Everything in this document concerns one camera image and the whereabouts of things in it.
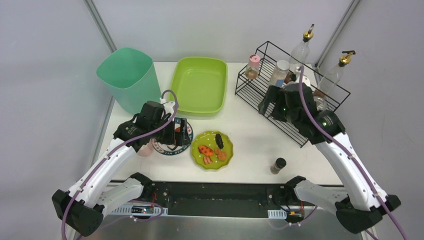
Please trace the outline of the green dotted plate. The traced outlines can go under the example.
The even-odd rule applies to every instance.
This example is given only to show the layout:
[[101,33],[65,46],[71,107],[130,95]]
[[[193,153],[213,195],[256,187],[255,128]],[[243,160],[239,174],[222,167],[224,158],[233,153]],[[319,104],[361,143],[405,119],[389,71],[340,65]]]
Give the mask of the green dotted plate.
[[234,145],[227,134],[207,130],[192,140],[190,153],[198,167],[217,171],[230,163],[234,156]]

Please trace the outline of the pink lid spice jar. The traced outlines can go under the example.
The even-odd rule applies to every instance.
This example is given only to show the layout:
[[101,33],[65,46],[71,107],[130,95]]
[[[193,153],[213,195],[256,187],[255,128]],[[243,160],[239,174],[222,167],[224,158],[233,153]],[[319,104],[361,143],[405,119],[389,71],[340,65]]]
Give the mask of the pink lid spice jar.
[[246,70],[244,73],[248,80],[253,80],[258,77],[259,70],[260,70],[260,61],[261,61],[261,57],[257,54],[252,54],[249,57]]

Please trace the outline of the white grain shaker jar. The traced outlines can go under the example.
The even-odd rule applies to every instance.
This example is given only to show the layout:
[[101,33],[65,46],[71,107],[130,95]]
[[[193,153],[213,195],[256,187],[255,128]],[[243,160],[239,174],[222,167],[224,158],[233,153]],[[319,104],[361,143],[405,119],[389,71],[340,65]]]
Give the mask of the white grain shaker jar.
[[269,86],[276,86],[282,88],[285,85],[286,77],[290,70],[290,63],[286,60],[279,60],[276,62],[271,77],[269,79]]

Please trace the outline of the tall oil bottle gold pump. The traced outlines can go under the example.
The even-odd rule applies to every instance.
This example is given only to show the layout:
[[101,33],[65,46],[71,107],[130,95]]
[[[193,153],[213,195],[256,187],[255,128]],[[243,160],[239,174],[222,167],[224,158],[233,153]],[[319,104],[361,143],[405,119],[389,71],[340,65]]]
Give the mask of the tall oil bottle gold pump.
[[289,73],[287,74],[284,83],[289,84],[295,77],[297,67],[300,67],[308,57],[310,53],[309,41],[313,38],[314,24],[303,33],[301,42],[291,51],[289,58]]

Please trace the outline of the oil bottle gold spout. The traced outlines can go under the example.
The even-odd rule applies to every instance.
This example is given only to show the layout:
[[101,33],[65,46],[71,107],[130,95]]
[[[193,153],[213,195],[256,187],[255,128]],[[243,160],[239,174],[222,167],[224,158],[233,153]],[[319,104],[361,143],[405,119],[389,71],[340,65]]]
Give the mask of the oil bottle gold spout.
[[351,57],[355,54],[355,50],[342,51],[338,63],[331,68],[319,82],[316,90],[313,92],[314,97],[325,99],[330,96],[330,93],[340,82],[344,74],[344,67],[351,62]]

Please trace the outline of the small black cap spice bottle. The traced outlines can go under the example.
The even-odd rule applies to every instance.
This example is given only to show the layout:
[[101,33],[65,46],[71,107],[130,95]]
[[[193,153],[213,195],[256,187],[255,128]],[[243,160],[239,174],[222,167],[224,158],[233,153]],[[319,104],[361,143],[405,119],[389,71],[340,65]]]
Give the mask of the small black cap spice bottle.
[[285,166],[287,162],[284,158],[279,157],[275,160],[273,165],[270,167],[270,172],[274,175],[278,174]]

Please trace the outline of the large glass jar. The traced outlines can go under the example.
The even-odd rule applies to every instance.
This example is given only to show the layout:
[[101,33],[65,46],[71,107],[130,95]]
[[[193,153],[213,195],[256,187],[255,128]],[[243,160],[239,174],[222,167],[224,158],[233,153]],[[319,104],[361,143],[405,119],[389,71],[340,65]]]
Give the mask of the large glass jar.
[[324,98],[319,97],[319,96],[314,96],[313,99],[315,101],[316,108],[317,108],[318,111],[324,111],[324,110],[327,109],[327,107],[328,107],[327,101]]

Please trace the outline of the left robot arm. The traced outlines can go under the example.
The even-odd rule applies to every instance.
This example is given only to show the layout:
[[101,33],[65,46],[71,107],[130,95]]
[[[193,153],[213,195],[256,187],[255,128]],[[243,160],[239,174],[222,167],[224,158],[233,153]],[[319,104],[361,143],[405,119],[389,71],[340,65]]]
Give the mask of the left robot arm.
[[175,129],[175,101],[148,101],[139,113],[121,123],[106,151],[94,165],[68,190],[58,189],[52,196],[62,226],[69,226],[80,236],[94,233],[103,219],[121,205],[135,200],[150,200],[152,180],[136,172],[123,183],[106,191],[105,187],[124,164],[146,148],[151,141],[165,145],[188,146],[187,121],[182,119]]

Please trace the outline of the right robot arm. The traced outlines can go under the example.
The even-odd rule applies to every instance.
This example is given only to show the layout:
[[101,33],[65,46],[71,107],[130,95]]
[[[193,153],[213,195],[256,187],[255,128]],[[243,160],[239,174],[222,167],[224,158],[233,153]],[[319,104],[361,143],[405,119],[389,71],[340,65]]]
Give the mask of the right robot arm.
[[270,85],[258,105],[258,112],[264,115],[269,104],[274,104],[271,117],[293,124],[325,156],[346,190],[345,194],[338,195],[336,191],[296,176],[285,184],[288,202],[299,200],[319,206],[334,214],[353,234],[373,227],[401,205],[399,197],[387,194],[366,170],[337,115],[317,108],[309,86],[304,83],[284,88]]

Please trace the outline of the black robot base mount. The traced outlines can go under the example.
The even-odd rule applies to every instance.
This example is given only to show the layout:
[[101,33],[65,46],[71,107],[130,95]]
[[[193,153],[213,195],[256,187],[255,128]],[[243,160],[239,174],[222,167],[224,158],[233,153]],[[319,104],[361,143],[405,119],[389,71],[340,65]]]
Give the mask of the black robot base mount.
[[283,184],[154,181],[137,199],[192,217],[269,218],[276,211],[298,221],[309,206],[287,196]]

